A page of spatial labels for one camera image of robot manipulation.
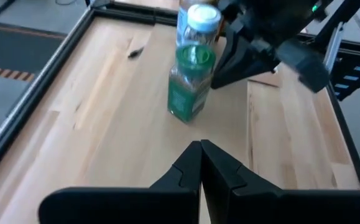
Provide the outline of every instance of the orange and black striped tape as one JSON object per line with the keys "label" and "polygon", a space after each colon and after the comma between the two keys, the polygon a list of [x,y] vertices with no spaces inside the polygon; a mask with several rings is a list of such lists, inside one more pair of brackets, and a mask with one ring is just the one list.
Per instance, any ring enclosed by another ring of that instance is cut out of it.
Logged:
{"label": "orange and black striped tape", "polygon": [[35,74],[29,73],[29,72],[19,72],[19,71],[13,71],[10,69],[0,68],[0,77],[30,82],[35,77]]}

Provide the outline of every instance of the wooden tabletop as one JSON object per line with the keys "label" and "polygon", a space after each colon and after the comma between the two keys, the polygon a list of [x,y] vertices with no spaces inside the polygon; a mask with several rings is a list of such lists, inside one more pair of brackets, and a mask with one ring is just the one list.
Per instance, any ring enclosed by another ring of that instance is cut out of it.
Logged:
{"label": "wooden tabletop", "polygon": [[175,27],[96,18],[0,163],[0,223],[37,223],[42,199],[68,186],[148,187],[200,139],[284,189],[360,188],[326,90],[281,65],[211,90],[186,125],[167,112],[174,50]]}

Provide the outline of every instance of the bottle cap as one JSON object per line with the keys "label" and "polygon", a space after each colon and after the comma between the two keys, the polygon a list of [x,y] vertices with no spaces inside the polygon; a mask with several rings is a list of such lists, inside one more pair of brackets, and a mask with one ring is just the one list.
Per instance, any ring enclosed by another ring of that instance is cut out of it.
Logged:
{"label": "bottle cap", "polygon": [[212,32],[220,21],[220,11],[209,4],[195,4],[188,9],[188,26],[197,31]]}
{"label": "bottle cap", "polygon": [[189,76],[203,76],[215,65],[216,54],[207,45],[184,45],[175,51],[178,70]]}

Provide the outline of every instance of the black metal frame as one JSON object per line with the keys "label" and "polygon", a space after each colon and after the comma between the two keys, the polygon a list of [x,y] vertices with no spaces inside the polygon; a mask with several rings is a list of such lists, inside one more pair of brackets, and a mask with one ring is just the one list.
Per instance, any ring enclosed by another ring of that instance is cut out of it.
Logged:
{"label": "black metal frame", "polygon": [[330,17],[319,34],[315,37],[315,45],[326,47],[333,30],[340,22],[348,22],[360,8],[360,0],[344,0],[336,12]]}
{"label": "black metal frame", "polygon": [[[56,78],[58,72],[64,66],[65,62],[72,54],[73,50],[95,17],[107,17],[110,19],[120,19],[148,25],[154,25],[156,23],[167,26],[177,25],[177,12],[161,8],[135,6],[132,4],[116,2],[108,4],[106,9],[91,8],[87,15],[79,23],[79,26],[77,26],[73,33],[67,37],[66,44],[62,46],[61,51],[55,60],[46,66],[45,72],[42,74],[37,88],[32,93],[29,100],[22,105],[19,112],[14,115],[13,122],[10,123],[6,130],[4,130],[4,134],[0,137],[0,161],[10,148],[11,144],[15,141],[22,128],[25,126],[31,114],[36,109],[42,97]],[[336,117],[341,127],[342,134],[346,140],[350,156],[354,163],[355,171],[360,181],[360,158],[358,152],[355,148],[332,87],[328,87],[328,94],[330,96],[331,104],[335,109]]]}
{"label": "black metal frame", "polygon": [[[326,47],[315,44],[315,36],[311,34],[298,34],[297,39],[307,45],[310,45],[317,52],[324,55]],[[336,97],[340,101],[345,99],[355,90],[360,88],[360,71],[355,70],[355,67],[360,66],[360,43],[343,40],[338,51],[336,62],[331,73],[331,84],[337,93]],[[352,75],[357,80],[347,80],[345,77]],[[349,85],[348,89],[341,89],[336,87],[336,84]]]}

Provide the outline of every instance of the floor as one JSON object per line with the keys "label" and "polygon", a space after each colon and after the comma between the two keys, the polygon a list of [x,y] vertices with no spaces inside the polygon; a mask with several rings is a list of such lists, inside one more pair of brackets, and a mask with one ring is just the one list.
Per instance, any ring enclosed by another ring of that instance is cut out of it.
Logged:
{"label": "floor", "polygon": [[[57,1],[66,3],[72,0]],[[327,8],[328,12],[330,14],[333,13],[341,2],[342,0],[334,0]],[[75,25],[85,8],[84,0],[77,0],[69,6],[60,6],[55,0],[17,0],[9,9],[0,15],[0,22],[67,34]],[[312,22],[307,29],[310,33],[316,34],[324,26],[326,21],[327,19],[320,24]],[[360,42],[360,10],[346,25],[344,38]],[[3,97],[3,101],[6,102],[4,105],[14,104],[15,101],[12,100],[11,97],[13,95],[19,96],[20,94],[21,91],[17,91],[8,94],[10,96],[8,98]],[[360,154],[360,89],[341,102],[341,107]],[[4,110],[7,111],[0,113],[0,121],[2,120],[2,116],[8,112],[10,106],[2,106],[1,108],[5,108]]]}

